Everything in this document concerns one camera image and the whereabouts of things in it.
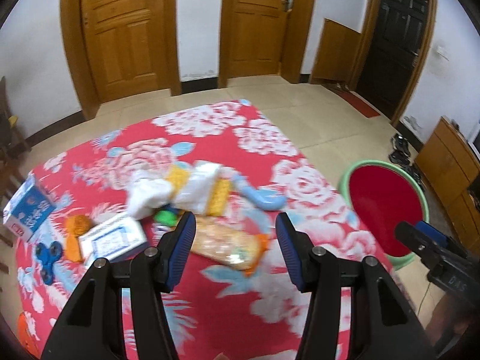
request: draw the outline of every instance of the silver bolt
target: silver bolt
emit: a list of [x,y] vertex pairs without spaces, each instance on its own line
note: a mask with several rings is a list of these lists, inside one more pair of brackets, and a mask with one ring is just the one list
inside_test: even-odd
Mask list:
[[365,262],[367,263],[368,266],[376,266],[378,264],[378,260],[373,256],[368,256],[365,259]]
[[93,266],[95,268],[103,268],[106,264],[107,264],[107,259],[104,259],[102,257],[102,258],[96,259],[93,263]]
[[145,249],[145,256],[147,257],[153,257],[158,253],[158,249],[154,246],[147,247]]
[[327,253],[327,249],[325,249],[323,246],[314,246],[311,248],[311,251],[315,256],[323,256],[325,253]]

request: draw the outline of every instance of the cable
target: cable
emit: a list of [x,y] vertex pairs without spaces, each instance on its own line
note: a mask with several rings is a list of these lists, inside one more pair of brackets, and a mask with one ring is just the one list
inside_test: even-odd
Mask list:
[[422,298],[422,300],[421,300],[421,302],[420,302],[420,305],[419,305],[419,307],[418,307],[417,317],[420,315],[420,310],[422,309],[423,301],[424,301],[425,298],[427,297],[428,290],[430,289],[430,284],[431,284],[431,282],[428,282],[427,290],[425,291],[425,294],[423,295],[423,298]]

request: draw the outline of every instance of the table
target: table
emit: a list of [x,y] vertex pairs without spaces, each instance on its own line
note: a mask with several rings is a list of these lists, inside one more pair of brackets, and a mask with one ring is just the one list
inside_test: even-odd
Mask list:
[[[300,151],[247,100],[228,101],[173,112],[113,131],[49,159],[33,173],[58,199],[58,207],[30,243],[18,242],[16,261],[22,305],[40,351],[69,294],[85,273],[81,264],[61,260],[56,281],[40,278],[35,244],[64,241],[68,215],[87,214],[104,221],[124,209],[126,186],[134,169],[165,173],[197,160],[224,164],[225,176],[241,172],[256,187],[288,197],[285,211],[297,230],[339,257],[360,260],[375,255],[387,269],[373,235]],[[268,251],[255,273],[241,272],[190,254],[175,291],[162,295],[170,330],[181,359],[294,359],[308,310],[309,294],[290,282],[275,239],[276,212],[256,209],[232,193],[224,225],[270,236]],[[161,231],[142,221],[151,245]],[[125,341],[129,359],[137,359],[129,291],[123,291]],[[342,292],[338,358],[347,356],[350,291]]]

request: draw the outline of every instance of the black door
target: black door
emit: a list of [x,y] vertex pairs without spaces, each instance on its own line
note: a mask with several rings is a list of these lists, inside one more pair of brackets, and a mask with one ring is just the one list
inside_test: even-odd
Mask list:
[[397,109],[417,63],[428,0],[381,0],[357,92],[386,116]]

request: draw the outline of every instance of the doormat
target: doormat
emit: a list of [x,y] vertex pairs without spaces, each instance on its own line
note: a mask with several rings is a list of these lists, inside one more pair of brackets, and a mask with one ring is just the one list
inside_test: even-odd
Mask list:
[[339,95],[342,99],[344,99],[347,103],[349,103],[352,107],[354,107],[363,116],[368,118],[380,116],[380,114],[377,111],[375,111],[372,107],[370,107],[361,98],[355,96],[352,92],[338,91],[332,88],[328,88],[328,89],[331,90],[333,93],[336,93],[337,95]]

